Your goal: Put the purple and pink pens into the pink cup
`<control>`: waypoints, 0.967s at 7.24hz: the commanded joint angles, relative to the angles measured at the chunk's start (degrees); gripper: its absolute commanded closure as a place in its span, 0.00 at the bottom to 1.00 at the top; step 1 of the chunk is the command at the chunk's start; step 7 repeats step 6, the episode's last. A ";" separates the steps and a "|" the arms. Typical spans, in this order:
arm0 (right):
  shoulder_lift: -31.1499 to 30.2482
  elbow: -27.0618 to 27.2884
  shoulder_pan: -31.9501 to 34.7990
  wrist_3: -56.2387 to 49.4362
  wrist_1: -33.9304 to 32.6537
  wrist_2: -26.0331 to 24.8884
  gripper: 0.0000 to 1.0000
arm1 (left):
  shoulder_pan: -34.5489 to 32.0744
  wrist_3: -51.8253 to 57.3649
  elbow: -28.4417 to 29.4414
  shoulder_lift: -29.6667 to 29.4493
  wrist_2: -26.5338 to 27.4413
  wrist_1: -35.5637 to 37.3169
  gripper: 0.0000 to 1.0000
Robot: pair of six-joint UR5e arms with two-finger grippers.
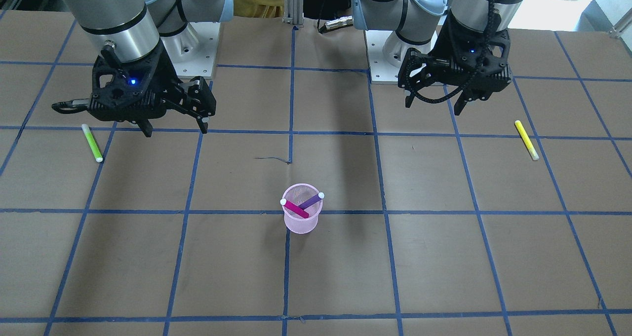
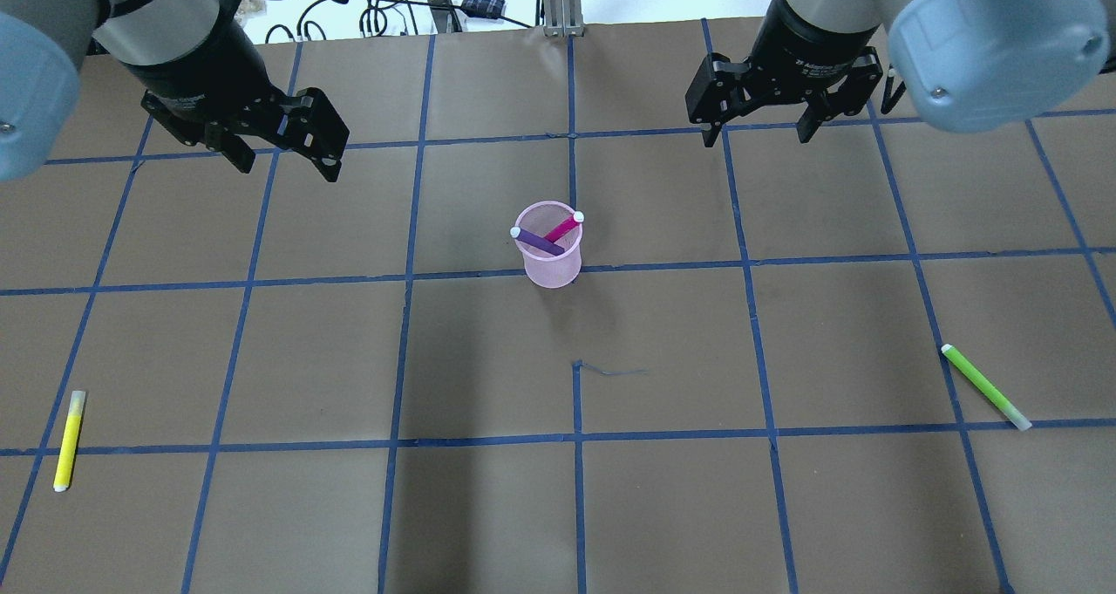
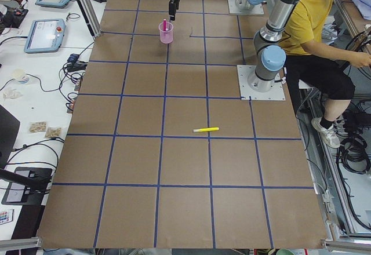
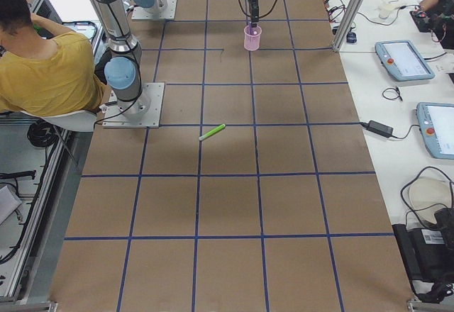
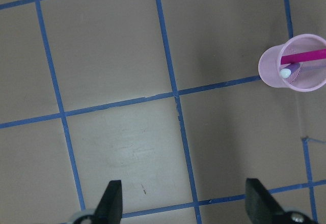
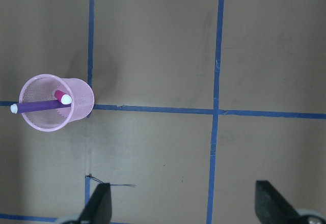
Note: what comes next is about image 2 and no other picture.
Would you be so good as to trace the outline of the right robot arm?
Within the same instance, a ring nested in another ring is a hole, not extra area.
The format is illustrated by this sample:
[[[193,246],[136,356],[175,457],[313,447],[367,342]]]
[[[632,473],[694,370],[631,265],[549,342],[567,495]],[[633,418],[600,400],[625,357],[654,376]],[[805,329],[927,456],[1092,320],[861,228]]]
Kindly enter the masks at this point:
[[[711,147],[730,121],[802,104],[801,142],[908,96],[942,132],[980,133],[1064,104],[1113,70],[1113,0],[771,0],[741,63],[711,52],[685,94]]]

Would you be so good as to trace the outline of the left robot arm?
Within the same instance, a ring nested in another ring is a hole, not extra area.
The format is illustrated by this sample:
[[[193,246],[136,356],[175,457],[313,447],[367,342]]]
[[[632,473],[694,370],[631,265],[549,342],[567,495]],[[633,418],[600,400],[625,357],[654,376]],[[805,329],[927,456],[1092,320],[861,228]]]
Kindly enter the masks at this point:
[[[3,0],[3,179],[31,175],[51,156],[96,44],[144,86],[142,108],[180,144],[248,173],[256,137],[337,181],[350,130],[323,90],[290,96],[272,84],[235,22],[242,1]]]

